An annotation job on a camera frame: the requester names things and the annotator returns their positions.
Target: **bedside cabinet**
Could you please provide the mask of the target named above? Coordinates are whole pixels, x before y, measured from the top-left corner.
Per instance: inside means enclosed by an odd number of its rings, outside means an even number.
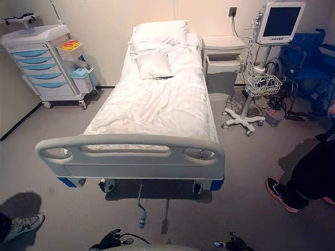
[[[245,44],[234,36],[203,37],[203,70],[211,100],[233,93]]]

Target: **black pants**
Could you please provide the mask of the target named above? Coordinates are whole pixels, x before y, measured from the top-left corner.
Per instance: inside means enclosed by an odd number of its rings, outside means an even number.
[[[333,134],[335,124],[328,132],[316,137],[321,142],[294,168],[287,183],[287,197],[295,206],[307,205],[303,197],[329,197],[335,201],[335,140],[327,141]]]
[[[9,233],[11,224],[12,220],[3,213],[0,213],[0,243],[4,241]]]

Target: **bed frame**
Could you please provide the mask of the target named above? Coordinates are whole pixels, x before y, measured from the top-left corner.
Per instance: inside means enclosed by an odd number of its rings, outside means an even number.
[[[160,145],[168,149],[91,150],[87,147],[100,144]],[[66,156],[53,153],[59,148],[68,151]],[[186,149],[208,150],[213,154],[199,157]],[[218,190],[224,181],[225,152],[212,141],[148,134],[78,135],[41,141],[35,150],[69,187],[81,187],[85,178],[192,179],[204,190]]]

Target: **shoe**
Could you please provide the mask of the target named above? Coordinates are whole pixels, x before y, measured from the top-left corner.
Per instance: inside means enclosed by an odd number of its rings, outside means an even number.
[[[328,205],[332,205],[332,206],[335,206],[335,201],[333,201],[332,199],[330,199],[329,197],[324,197],[322,198],[323,201],[328,204]]]
[[[301,207],[299,206],[293,206],[292,203],[289,203],[285,194],[286,194],[286,186],[279,184],[272,178],[268,178],[265,181],[265,187],[269,194],[278,200],[282,206],[290,213],[297,213],[300,211],[300,209],[304,208],[306,205],[303,205]]]
[[[35,230],[45,220],[45,216],[42,214],[34,215],[30,218],[15,218],[12,220],[12,225],[10,227],[9,233],[6,236],[4,242],[10,242],[21,234],[28,233]]]

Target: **white duvet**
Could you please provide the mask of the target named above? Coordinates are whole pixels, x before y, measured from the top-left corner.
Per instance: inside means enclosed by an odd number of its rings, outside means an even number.
[[[128,49],[119,83],[84,134],[156,134],[218,142],[197,48],[187,44],[164,50],[174,76],[143,80]],[[97,150],[153,147],[157,146],[90,146]]]

